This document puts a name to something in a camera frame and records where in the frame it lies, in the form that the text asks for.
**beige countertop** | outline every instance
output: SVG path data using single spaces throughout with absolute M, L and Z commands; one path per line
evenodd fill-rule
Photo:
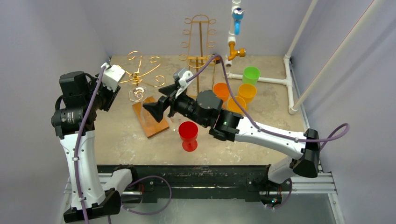
M 144 82 L 156 84 L 155 76 L 166 77 L 166 84 L 173 83 L 172 75 L 178 69 L 187 68 L 186 61 L 178 56 L 160 56 L 161 66 L 146 75 Z M 145 73 L 157 64 L 150 63 L 150 56 L 143 56 L 140 72 Z M 126 56 L 113 56 L 111 64 L 119 64 L 131 73 L 137 70 L 137 59 L 127 60 Z M 246 56 L 233 60 L 232 73 L 242 74 L 245 67 L 255 66 L 260 69 L 261 77 L 285 78 L 283 58 L 281 56 Z M 201 73 L 200 91 L 212 88 L 213 67 Z M 216 65 L 215 83 L 224 82 L 221 65 Z M 241 80 L 230 80 L 233 93 L 237 95 Z M 161 96 L 158 88 L 147 84 L 150 96 L 156 100 Z M 95 121 L 96 138 L 95 153 L 98 164 L 150 164 L 150 165 L 260 165 L 280 161 L 286 155 L 277 151 L 250 143 L 219 141 L 208 134 L 209 129 L 198 126 L 198 148 L 194 152 L 186 152 L 178 134 L 179 125 L 188 119 L 176 114 L 165 118 L 170 128 L 150 139 L 132 109 L 134 102 L 129 101 L 128 93 L 132 85 L 120 84 L 118 93 L 109 112 L 98 111 Z M 285 86 L 279 84 L 256 84 L 256 97 L 249 104 L 249 114 L 257 122 L 290 131 L 305 131 L 301 113 L 288 113 L 288 99 Z M 196 85 L 189 87 L 189 95 L 196 95 Z

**orange faucet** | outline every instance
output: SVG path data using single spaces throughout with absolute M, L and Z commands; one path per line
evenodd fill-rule
M 244 48 L 241 48 L 239 50 L 235 50 L 235 42 L 234 41 L 230 41 L 228 43 L 228 46 L 230 46 L 230 56 L 228 56 L 228 60 L 231 61 L 233 60 L 236 56 L 239 57 L 244 57 L 246 54 L 246 50 Z

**white cable clip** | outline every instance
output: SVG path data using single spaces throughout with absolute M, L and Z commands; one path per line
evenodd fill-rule
M 180 85 L 180 88 L 177 90 L 177 93 L 175 96 L 176 99 L 192 83 L 192 80 L 187 82 L 187 79 L 191 78 L 192 76 L 193 76 L 192 72 L 187 70 L 186 68 L 182 68 L 173 74 L 173 78 L 175 80 L 176 80 L 176 78 L 179 78 L 179 85 Z

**red cup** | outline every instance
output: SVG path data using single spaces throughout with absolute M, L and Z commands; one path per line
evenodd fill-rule
M 198 147 L 196 141 L 198 136 L 198 126 L 191 121 L 182 123 L 179 127 L 179 135 L 182 139 L 183 149 L 187 152 L 192 152 Z

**green cup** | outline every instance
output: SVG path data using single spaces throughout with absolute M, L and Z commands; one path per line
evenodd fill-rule
M 260 70 L 256 67 L 246 67 L 243 71 L 242 82 L 255 85 L 260 77 Z

